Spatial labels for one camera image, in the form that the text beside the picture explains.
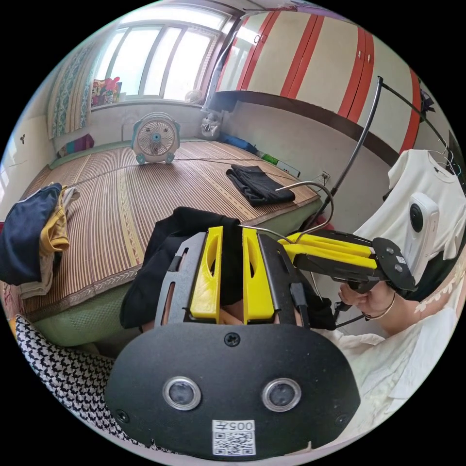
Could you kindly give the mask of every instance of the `metal pole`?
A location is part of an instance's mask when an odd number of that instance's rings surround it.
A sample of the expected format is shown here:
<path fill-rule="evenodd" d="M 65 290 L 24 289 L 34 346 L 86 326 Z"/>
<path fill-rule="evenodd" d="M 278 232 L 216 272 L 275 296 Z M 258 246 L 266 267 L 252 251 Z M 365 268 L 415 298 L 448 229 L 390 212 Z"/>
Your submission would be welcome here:
<path fill-rule="evenodd" d="M 404 103 L 409 105 L 422 119 L 425 121 L 429 128 L 435 133 L 435 135 L 440 139 L 440 141 L 445 144 L 445 147 L 448 149 L 447 143 L 445 142 L 444 138 L 440 135 L 440 133 L 433 127 L 432 123 L 427 120 L 425 116 L 416 108 L 414 105 L 409 102 L 409 100 L 405 99 L 401 94 L 399 94 L 396 90 L 392 89 L 390 86 L 387 86 L 385 83 L 382 83 L 382 87 L 384 87 L 387 91 L 390 91 L 392 94 L 395 94 L 399 99 L 401 99 Z"/>
<path fill-rule="evenodd" d="M 377 77 L 377 89 L 375 91 L 374 102 L 372 103 L 372 108 L 370 109 L 369 117 L 367 118 L 366 125 L 364 126 L 363 132 L 361 133 L 361 137 L 359 138 L 359 141 L 356 144 L 356 147 L 355 147 L 355 149 L 353 151 L 353 154 L 349 158 L 345 169 L 343 170 L 342 174 L 340 175 L 340 177 L 336 181 L 333 188 L 330 190 L 330 193 L 331 193 L 332 197 L 335 197 L 335 194 L 337 193 L 341 183 L 345 179 L 345 177 L 348 174 L 350 168 L 352 167 L 354 161 L 356 160 L 356 157 L 357 157 L 357 155 L 359 153 L 359 150 L 361 149 L 361 147 L 364 144 L 367 133 L 369 132 L 370 125 L 372 124 L 372 120 L 374 119 L 375 111 L 377 110 L 377 105 L 379 104 L 380 91 L 382 90 L 382 86 L 383 86 L 383 78 L 381 76 L 378 76 Z M 327 208 L 329 203 L 330 203 L 330 198 L 329 198 L 329 196 L 327 196 L 325 198 L 325 201 L 323 202 L 323 204 L 320 206 L 320 209 L 313 215 L 311 220 L 304 226 L 305 230 L 307 230 L 308 228 L 310 228 L 312 226 L 312 224 L 316 221 L 316 219 L 319 217 L 319 215 L 321 215 L 322 212 Z"/>

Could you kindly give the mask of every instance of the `red and white wardrobe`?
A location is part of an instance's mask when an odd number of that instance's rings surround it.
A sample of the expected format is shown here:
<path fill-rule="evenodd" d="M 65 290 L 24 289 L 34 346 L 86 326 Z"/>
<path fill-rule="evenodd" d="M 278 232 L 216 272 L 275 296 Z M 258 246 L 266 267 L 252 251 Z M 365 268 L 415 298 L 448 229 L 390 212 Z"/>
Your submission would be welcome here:
<path fill-rule="evenodd" d="M 420 108 L 417 76 L 388 46 L 355 24 L 290 11 L 245 19 L 216 90 L 297 99 L 364 126 L 377 76 Z M 370 132 L 397 152 L 413 147 L 418 115 L 382 89 Z"/>

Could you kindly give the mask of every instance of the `wooden trim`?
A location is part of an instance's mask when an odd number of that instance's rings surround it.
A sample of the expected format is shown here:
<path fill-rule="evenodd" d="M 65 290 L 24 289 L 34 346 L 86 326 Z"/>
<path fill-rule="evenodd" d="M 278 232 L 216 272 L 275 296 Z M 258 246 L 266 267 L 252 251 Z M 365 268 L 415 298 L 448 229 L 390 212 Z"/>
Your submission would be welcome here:
<path fill-rule="evenodd" d="M 372 74 L 374 72 L 374 38 L 368 32 L 365 32 L 366 36 L 366 53 L 364 55 L 363 72 L 361 74 L 361 80 L 359 81 L 358 91 L 354 97 L 353 105 L 348 113 L 348 120 L 353 123 L 358 123 L 363 112 L 364 104 L 366 103 L 367 96 L 369 94 L 370 83 L 372 81 Z"/>
<path fill-rule="evenodd" d="M 296 72 L 296 76 L 291 84 L 290 91 L 288 92 L 288 97 L 290 99 L 295 99 L 300 91 L 302 81 L 304 76 L 306 75 L 307 68 L 309 67 L 309 63 L 312 58 L 312 54 L 314 53 L 314 49 L 316 48 L 317 41 L 320 36 L 320 31 L 322 30 L 322 25 L 324 24 L 324 16 L 317 16 L 316 23 L 314 28 L 312 29 L 311 37 L 306 46 L 306 50 L 304 51 L 304 55 L 302 56 L 302 60 L 300 66 Z"/>
<path fill-rule="evenodd" d="M 358 46 L 356 49 L 356 57 L 354 58 L 353 71 L 351 72 L 351 77 L 349 78 L 348 87 L 341 102 L 340 110 L 338 110 L 338 114 L 342 117 L 348 118 L 348 114 L 350 113 L 363 74 L 365 57 L 366 32 L 364 29 L 358 28 Z"/>
<path fill-rule="evenodd" d="M 411 68 L 409 68 L 409 72 L 411 73 L 411 81 L 413 83 L 413 101 L 411 103 L 420 111 L 421 89 L 419 86 L 419 80 L 417 79 L 416 74 Z M 414 147 L 414 143 L 416 142 L 417 137 L 417 131 L 419 129 L 419 123 L 419 114 L 416 113 L 413 109 L 411 109 L 411 116 L 409 117 L 408 129 L 406 130 L 406 136 L 404 137 L 403 144 L 401 145 L 401 149 L 399 150 L 400 153 L 402 153 L 404 150 L 412 149 Z"/>
<path fill-rule="evenodd" d="M 273 13 L 269 13 L 264 22 L 262 23 L 261 27 L 259 28 L 259 32 L 257 35 L 259 36 L 259 41 L 256 45 L 253 45 L 249 50 L 248 57 L 246 59 L 246 63 L 244 65 L 243 70 L 241 71 L 241 76 L 238 81 L 238 86 L 236 90 L 246 90 L 251 82 L 251 77 L 254 72 L 254 69 L 257 65 L 257 60 L 259 59 L 259 55 L 264 48 L 264 43 L 267 40 L 267 36 L 270 34 L 275 21 L 278 18 L 280 12 L 275 11 Z"/>
<path fill-rule="evenodd" d="M 350 137 L 354 141 L 358 141 L 363 129 L 357 123 L 310 103 L 300 100 L 289 99 L 261 92 L 248 91 L 222 91 L 216 92 L 212 98 L 210 108 L 216 111 L 226 110 L 232 112 L 236 103 L 247 102 L 265 107 L 278 108 L 296 115 L 301 115 L 306 118 L 318 121 L 326 126 L 329 126 L 342 134 Z M 371 132 L 367 134 L 364 142 L 364 147 L 376 154 L 389 166 L 393 166 L 398 160 L 398 152 L 392 149 L 387 143 L 373 135 Z"/>
<path fill-rule="evenodd" d="M 291 62 L 290 70 L 288 71 L 285 82 L 283 84 L 283 88 L 280 93 L 282 97 L 288 97 L 288 94 L 291 89 L 291 85 L 293 84 L 296 73 L 298 72 L 298 69 L 300 67 L 301 60 L 304 56 L 304 52 L 306 50 L 307 44 L 311 38 L 311 34 L 314 29 L 314 26 L 316 25 L 316 21 L 317 21 L 316 15 L 309 16 L 309 20 L 307 21 L 307 25 L 302 34 L 301 41 L 298 45 L 298 48 L 296 49 L 293 61 Z"/>

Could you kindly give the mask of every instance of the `printed number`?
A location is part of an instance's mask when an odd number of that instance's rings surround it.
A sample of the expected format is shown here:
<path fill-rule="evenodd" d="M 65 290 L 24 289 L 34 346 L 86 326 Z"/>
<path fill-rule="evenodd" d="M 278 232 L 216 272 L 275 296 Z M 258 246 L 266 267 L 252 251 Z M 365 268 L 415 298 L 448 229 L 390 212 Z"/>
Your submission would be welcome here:
<path fill-rule="evenodd" d="M 214 426 L 219 431 L 254 431 L 254 423 L 252 421 L 214 421 Z"/>

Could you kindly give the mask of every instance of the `windowsill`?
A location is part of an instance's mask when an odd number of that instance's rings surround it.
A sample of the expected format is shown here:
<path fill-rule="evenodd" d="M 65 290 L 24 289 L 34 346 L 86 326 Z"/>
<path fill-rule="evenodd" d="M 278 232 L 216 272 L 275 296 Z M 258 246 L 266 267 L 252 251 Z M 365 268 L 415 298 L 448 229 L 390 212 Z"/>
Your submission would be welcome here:
<path fill-rule="evenodd" d="M 183 102 L 182 100 L 168 100 L 168 99 L 125 99 L 122 102 L 116 103 L 108 103 L 106 105 L 100 105 L 98 107 L 92 107 L 91 112 L 96 112 L 97 110 L 103 110 L 105 108 L 113 108 L 113 107 L 125 107 L 128 105 L 154 105 L 154 104 L 162 104 L 162 105 L 182 105 L 183 107 L 194 107 L 194 108 L 202 108 L 202 105 L 197 103 L 188 103 Z"/>

